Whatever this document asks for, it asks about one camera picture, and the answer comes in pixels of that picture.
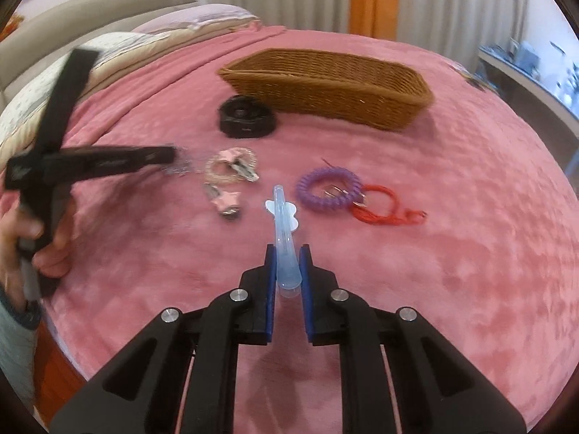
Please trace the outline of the grey sleeve forearm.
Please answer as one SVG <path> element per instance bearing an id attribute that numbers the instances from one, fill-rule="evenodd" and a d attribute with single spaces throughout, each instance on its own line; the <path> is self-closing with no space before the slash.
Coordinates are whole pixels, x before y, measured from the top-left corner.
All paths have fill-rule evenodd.
<path id="1" fill-rule="evenodd" d="M 1 369 L 29 412 L 34 406 L 34 355 L 40 322 L 41 311 L 36 302 L 17 311 L 1 290 Z"/>

